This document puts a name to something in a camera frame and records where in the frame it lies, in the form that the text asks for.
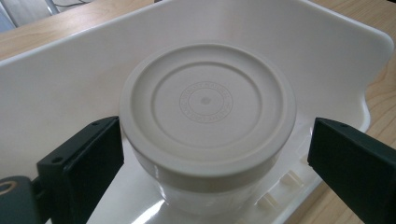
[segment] container lid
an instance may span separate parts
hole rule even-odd
[[[295,113],[290,84],[271,62],[221,43],[149,56],[120,98],[133,147],[163,168],[194,176],[238,174],[271,159]]]

